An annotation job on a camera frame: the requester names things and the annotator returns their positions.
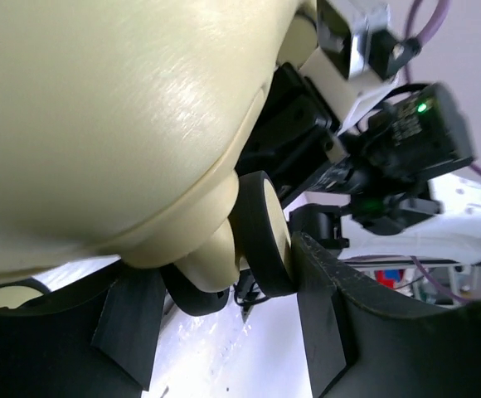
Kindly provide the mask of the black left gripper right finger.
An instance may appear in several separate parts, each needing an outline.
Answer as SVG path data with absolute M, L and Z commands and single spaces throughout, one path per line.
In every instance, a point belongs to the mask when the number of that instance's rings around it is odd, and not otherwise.
M 292 253 L 314 396 L 481 397 L 481 301 L 408 298 L 303 233 Z

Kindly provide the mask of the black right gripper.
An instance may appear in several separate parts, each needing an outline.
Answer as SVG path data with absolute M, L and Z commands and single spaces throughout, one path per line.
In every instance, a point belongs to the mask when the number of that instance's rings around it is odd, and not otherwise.
M 358 138 L 336 135 L 337 121 L 309 79 L 290 64 L 275 70 L 270 92 L 236 164 L 239 176 L 265 172 L 279 201 L 306 191 L 365 192 L 373 167 L 359 157 Z

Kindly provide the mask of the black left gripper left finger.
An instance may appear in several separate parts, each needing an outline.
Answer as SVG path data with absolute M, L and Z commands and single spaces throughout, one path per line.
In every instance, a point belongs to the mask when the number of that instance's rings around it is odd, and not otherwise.
M 127 269 L 0 309 L 0 397 L 141 396 L 164 295 L 157 270 Z

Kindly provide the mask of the yellow hard-shell suitcase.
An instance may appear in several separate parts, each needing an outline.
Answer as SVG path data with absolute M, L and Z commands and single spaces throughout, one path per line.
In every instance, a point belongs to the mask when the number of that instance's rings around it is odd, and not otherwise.
M 118 255 L 239 277 L 235 166 L 312 1 L 0 1 L 0 284 Z

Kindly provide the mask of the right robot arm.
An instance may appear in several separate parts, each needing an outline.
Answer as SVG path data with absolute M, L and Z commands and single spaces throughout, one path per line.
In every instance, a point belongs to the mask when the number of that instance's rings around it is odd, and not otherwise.
M 313 83 L 278 66 L 262 114 L 236 164 L 264 173 L 282 206 L 304 192 L 348 197 L 308 204 L 289 217 L 341 260 L 413 255 L 481 265 L 481 184 L 455 174 L 473 158 L 469 130 L 441 84 L 391 90 L 340 132 Z

